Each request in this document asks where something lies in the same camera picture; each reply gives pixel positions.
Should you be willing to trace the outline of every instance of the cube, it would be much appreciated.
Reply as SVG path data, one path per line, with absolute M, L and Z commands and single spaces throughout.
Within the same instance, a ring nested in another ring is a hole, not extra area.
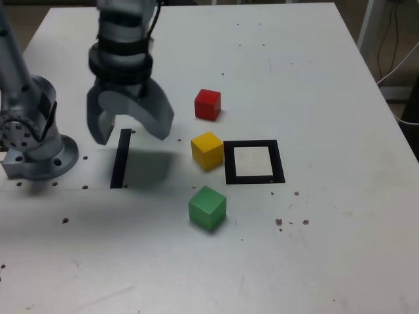
M 214 121 L 221 110 L 221 93 L 201 90 L 195 98 L 195 117 Z
M 189 218 L 207 231 L 215 230 L 225 219 L 227 198 L 204 186 L 189 201 Z
M 206 171 L 223 163 L 224 144 L 212 132 L 195 137 L 191 147 L 192 157 Z

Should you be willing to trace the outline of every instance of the white table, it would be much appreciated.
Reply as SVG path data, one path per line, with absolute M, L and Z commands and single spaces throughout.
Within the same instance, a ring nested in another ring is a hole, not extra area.
M 299 0 L 285 0 L 285 2 L 298 3 Z M 368 56 L 371 53 L 371 47 L 374 44 L 374 38 L 377 35 L 385 5 L 386 2 L 383 0 L 368 0 L 368 5 L 365 10 L 361 31 L 357 41 L 359 53 L 363 56 L 365 61 L 368 60 Z
M 418 163 L 333 4 L 163 8 L 153 78 L 172 132 L 159 141 L 119 117 L 106 147 L 86 125 L 97 20 L 52 9 L 25 53 L 88 159 L 57 186 L 2 175 L 0 313 L 419 311 Z M 222 93 L 215 123 L 194 117 L 201 88 Z M 136 130 L 129 188 L 110 190 L 121 128 Z M 204 173 L 190 140 L 206 131 L 277 139 L 287 182 L 227 186 L 223 167 Z M 205 184 L 228 199 L 214 234 L 189 222 Z

